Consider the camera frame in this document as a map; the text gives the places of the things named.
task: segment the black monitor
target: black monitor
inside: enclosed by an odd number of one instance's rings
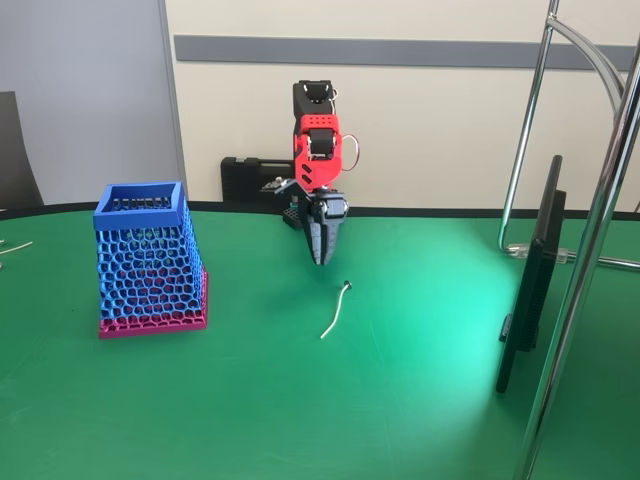
[[[538,324],[558,256],[564,217],[566,193],[556,188],[561,165],[562,157],[553,157],[516,303],[513,312],[505,318],[500,333],[504,351],[496,384],[499,393],[507,390],[516,351],[528,352],[536,345]]]

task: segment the metal pole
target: metal pole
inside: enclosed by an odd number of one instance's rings
[[[567,259],[570,262],[574,262],[576,259],[575,252],[568,252]],[[640,269],[640,262],[636,262],[635,260],[624,260],[622,258],[615,258],[615,257],[600,257],[598,259],[598,265],[603,265],[607,267],[627,268],[629,270]]]
[[[555,18],[558,12],[558,3],[560,3],[560,0],[551,0],[549,2],[547,19]],[[529,93],[529,101],[527,102],[527,110],[524,114],[524,122],[522,124],[522,131],[520,132],[520,140],[518,141],[516,160],[513,164],[513,170],[511,171],[509,190],[507,191],[507,198],[504,202],[504,210],[502,211],[502,221],[500,222],[500,230],[498,233],[498,248],[503,252],[508,252],[505,245],[507,224],[509,223],[511,210],[513,209],[513,200],[516,196],[516,189],[518,188],[520,170],[522,169],[524,154],[527,150],[527,142],[529,141],[529,133],[531,132],[531,125],[533,123],[533,114],[536,111],[536,104],[538,103],[538,95],[540,94],[540,86],[542,85],[544,67],[547,63],[547,54],[549,53],[552,36],[553,28],[545,22],[544,33],[542,34],[542,41],[540,43],[540,52],[538,53],[538,61],[536,62],[536,70],[533,74],[533,83],[531,84],[531,92]]]
[[[598,47],[591,43],[589,39],[580,32],[555,18],[547,19],[547,25],[578,47],[584,56],[587,57],[587,60],[589,60],[589,63],[591,63],[596,72],[598,72],[607,90],[607,95],[609,95],[609,101],[613,109],[613,118],[615,120],[618,108],[620,108],[620,98],[624,91],[624,80],[620,72],[618,72],[609,59],[598,50]]]
[[[640,40],[616,116],[605,163],[587,217],[587,224],[582,234],[571,280],[565,292],[556,329],[553,332],[549,353],[525,432],[524,444],[513,475],[514,480],[531,478],[542,434],[548,423],[549,408],[553,404],[558,380],[564,369],[577,320],[584,308],[587,292],[598,264],[598,256],[611,222],[639,125]]]

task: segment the white wire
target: white wire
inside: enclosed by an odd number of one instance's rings
[[[338,298],[338,306],[336,307],[336,314],[333,316],[333,322],[331,322],[331,325],[329,325],[329,328],[327,328],[324,331],[324,333],[320,335],[320,340],[322,340],[327,335],[327,333],[331,331],[331,329],[335,326],[336,322],[338,321],[338,316],[340,315],[340,308],[342,308],[342,297],[344,296],[344,292],[346,292],[350,286],[351,286],[350,283],[346,283],[345,286],[342,287],[342,290],[340,291],[340,297]]]
[[[24,245],[20,245],[19,247],[10,248],[9,250],[3,250],[2,252],[0,252],[0,255],[4,255],[5,253],[9,253],[9,252],[15,252],[16,250],[20,250],[21,248],[28,247],[32,243],[33,242],[29,242],[29,243],[25,243]]]
[[[358,160],[360,160],[360,142],[358,141],[355,135],[351,135],[350,133],[342,136],[343,140],[345,138],[350,138],[351,140],[353,140],[353,143],[356,146],[356,161],[353,162],[353,165],[351,167],[342,169],[343,172],[350,172],[351,170],[356,168],[356,165],[358,165]]]
[[[336,114],[336,104],[335,104],[336,98],[338,98],[338,90],[334,88],[333,95],[331,96],[331,100],[329,100],[331,102],[331,113],[333,115]]]

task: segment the green table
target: green table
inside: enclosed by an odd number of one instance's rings
[[[0,222],[9,247],[34,241],[0,271],[0,479],[511,478],[571,266],[499,397],[524,262],[496,251],[497,219],[350,218],[325,268],[275,216],[193,219],[209,328],[113,340],[91,212]],[[604,253],[638,244],[640,223],[613,222]],[[638,478],[639,304],[640,275],[598,270],[536,480]]]

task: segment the blue mesh container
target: blue mesh container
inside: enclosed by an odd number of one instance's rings
[[[207,271],[180,182],[109,185],[93,215],[100,337],[207,326]]]

